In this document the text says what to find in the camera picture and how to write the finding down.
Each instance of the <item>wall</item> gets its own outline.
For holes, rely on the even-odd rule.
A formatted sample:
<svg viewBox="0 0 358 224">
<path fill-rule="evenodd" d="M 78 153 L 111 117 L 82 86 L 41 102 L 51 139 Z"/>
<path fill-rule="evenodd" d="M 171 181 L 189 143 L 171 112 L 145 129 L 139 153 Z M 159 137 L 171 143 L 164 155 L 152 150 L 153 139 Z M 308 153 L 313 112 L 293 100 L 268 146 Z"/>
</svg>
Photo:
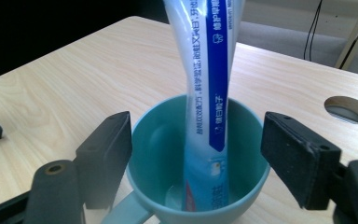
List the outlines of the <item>wall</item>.
<svg viewBox="0 0 358 224">
<path fill-rule="evenodd" d="M 319 0 L 247 0 L 243 21 L 308 32 Z M 348 38 L 358 19 L 358 0 L 323 0 L 317 34 Z"/>
</svg>

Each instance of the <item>white toothpaste tube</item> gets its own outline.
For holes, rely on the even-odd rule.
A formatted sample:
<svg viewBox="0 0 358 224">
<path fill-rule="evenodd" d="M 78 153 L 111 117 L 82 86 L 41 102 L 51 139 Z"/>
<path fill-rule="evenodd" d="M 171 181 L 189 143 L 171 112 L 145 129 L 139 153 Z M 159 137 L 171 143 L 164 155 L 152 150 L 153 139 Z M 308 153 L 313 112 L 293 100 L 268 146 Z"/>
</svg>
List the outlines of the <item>white toothpaste tube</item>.
<svg viewBox="0 0 358 224">
<path fill-rule="evenodd" d="M 227 94 L 244 0 L 164 0 L 187 74 L 186 211 L 228 205 Z"/>
</svg>

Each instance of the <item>cable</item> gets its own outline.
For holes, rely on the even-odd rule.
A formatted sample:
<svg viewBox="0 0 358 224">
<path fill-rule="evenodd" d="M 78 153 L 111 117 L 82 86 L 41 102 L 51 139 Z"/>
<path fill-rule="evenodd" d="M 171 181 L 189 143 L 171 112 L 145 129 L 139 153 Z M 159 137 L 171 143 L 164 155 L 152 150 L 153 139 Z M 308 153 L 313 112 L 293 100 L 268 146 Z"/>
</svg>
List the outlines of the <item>cable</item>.
<svg viewBox="0 0 358 224">
<path fill-rule="evenodd" d="M 305 44 L 305 48 L 304 48 L 304 60 L 306 60 L 306 54 L 307 54 L 307 46 L 308 46 L 308 42 L 310 41 L 310 62 L 312 62 L 312 58 L 311 58 L 311 52 L 312 52 L 312 44 L 313 44 L 313 38 L 315 37 L 315 31 L 316 31 L 316 26 L 318 25 L 318 20 L 319 20 L 319 14 L 321 12 L 321 7 L 322 7 L 322 1 L 321 0 L 319 2 L 318 7 L 316 8 L 316 12 L 315 12 L 315 16 L 313 17 L 313 21 L 312 21 L 312 25 L 310 26 L 310 31 L 308 32 L 308 36 L 307 36 L 307 42 Z"/>
</svg>

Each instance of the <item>light blue mug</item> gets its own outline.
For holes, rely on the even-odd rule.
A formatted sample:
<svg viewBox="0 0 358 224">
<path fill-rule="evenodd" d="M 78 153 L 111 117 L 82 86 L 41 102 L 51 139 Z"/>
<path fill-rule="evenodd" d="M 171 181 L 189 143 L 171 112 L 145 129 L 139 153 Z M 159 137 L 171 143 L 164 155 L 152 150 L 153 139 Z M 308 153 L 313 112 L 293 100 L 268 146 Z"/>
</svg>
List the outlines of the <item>light blue mug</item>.
<svg viewBox="0 0 358 224">
<path fill-rule="evenodd" d="M 162 223 L 231 223 L 255 201 L 269 174 L 260 153 L 262 124 L 241 103 L 228 101 L 228 178 L 230 204 L 208 212 L 181 211 L 186 96 L 155 105 L 132 132 L 127 175 L 130 193 L 104 224 L 144 223 L 156 215 Z"/>
</svg>

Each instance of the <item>light wooden tabletop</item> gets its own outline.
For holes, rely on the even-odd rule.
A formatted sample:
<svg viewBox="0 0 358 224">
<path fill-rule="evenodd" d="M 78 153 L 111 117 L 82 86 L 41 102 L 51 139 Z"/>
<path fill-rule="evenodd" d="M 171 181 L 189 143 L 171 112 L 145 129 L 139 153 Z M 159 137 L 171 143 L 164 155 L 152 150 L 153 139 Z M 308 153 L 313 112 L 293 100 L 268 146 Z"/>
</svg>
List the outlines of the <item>light wooden tabletop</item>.
<svg viewBox="0 0 358 224">
<path fill-rule="evenodd" d="M 0 203 L 30 189 L 49 161 L 72 160 L 108 116 L 131 112 L 134 124 L 152 105 L 186 93 L 186 74 L 167 24 L 127 18 L 0 76 Z M 358 124 L 324 109 L 332 96 L 358 100 L 358 75 L 238 44 L 229 96 L 291 116 L 358 159 Z M 131 192 L 123 178 L 116 203 Z M 255 204 L 236 223 L 332 223 L 328 211 L 301 210 L 271 171 Z M 148 221 L 157 222 L 155 218 Z"/>
</svg>

